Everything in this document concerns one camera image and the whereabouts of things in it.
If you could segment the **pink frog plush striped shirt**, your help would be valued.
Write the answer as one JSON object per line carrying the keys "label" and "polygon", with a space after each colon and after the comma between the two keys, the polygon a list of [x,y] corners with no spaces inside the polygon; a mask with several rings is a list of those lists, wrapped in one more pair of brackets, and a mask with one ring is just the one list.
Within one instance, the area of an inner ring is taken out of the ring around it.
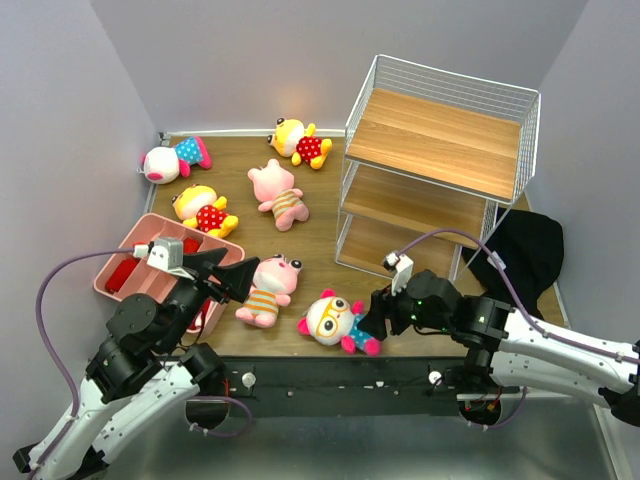
{"label": "pink frog plush striped shirt", "polygon": [[258,328],[275,325],[281,307],[287,307],[297,288],[302,262],[282,254],[261,261],[253,276],[250,293],[235,311],[235,318]]}

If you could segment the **white panda plush with glasses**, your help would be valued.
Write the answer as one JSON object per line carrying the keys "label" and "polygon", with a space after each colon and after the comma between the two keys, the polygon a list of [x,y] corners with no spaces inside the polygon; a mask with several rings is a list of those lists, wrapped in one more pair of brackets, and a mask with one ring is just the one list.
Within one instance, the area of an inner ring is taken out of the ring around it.
{"label": "white panda plush with glasses", "polygon": [[325,289],[297,324],[297,331],[324,346],[339,345],[350,355],[357,351],[368,356],[381,353],[381,342],[360,329],[365,316],[362,300],[349,302],[332,289]]}

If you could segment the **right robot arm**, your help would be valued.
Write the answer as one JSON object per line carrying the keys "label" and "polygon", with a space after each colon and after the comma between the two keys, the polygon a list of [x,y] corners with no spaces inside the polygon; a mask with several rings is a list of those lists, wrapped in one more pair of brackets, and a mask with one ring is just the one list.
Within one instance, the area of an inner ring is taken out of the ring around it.
{"label": "right robot arm", "polygon": [[372,293],[360,328],[378,340],[410,327],[437,330],[468,350],[469,390],[532,387],[582,398],[618,420],[639,423],[639,346],[581,334],[488,297],[461,294],[425,270],[398,289]]}

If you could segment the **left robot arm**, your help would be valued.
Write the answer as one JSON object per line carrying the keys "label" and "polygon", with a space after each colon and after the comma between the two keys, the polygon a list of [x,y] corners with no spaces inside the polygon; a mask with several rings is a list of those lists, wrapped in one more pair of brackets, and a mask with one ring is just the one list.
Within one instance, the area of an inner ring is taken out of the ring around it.
{"label": "left robot arm", "polygon": [[190,345],[170,367],[161,360],[179,346],[206,300],[225,304],[248,298],[259,258],[226,265],[225,247],[186,254],[182,242],[169,237],[135,244],[126,252],[177,281],[161,302],[135,293],[118,304],[106,324],[109,335],[80,383],[71,378],[48,337],[40,304],[46,289],[38,290],[36,324],[72,402],[43,440],[14,453],[16,467],[30,479],[101,475],[145,425],[181,400],[199,396],[225,406],[244,405],[224,393],[225,365],[209,345]]}

